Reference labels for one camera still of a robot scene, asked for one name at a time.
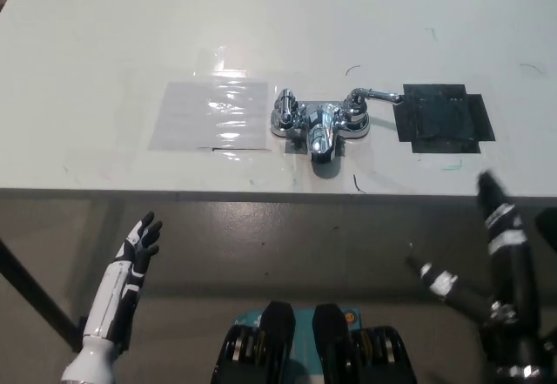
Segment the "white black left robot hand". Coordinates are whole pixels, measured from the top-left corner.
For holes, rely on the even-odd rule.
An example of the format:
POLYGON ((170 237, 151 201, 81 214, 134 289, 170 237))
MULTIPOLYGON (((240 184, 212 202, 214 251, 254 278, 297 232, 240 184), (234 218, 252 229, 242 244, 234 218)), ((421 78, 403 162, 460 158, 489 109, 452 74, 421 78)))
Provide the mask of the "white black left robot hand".
POLYGON ((162 221, 154 212, 125 237, 97 289, 82 332, 82 347, 65 368, 62 383, 114 383, 114 364, 129 349, 134 314, 146 274, 159 251, 162 221))

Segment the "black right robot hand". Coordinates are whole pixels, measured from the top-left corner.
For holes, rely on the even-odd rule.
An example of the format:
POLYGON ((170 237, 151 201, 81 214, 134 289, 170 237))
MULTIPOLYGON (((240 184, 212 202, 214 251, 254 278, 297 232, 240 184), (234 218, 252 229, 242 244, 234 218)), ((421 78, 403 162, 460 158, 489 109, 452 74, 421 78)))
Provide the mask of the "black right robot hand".
POLYGON ((522 217, 490 171, 480 173, 477 186, 492 297, 430 261, 408 255, 406 265, 432 294, 476 324, 493 382, 554 383, 556 334, 540 335, 539 290, 522 217))

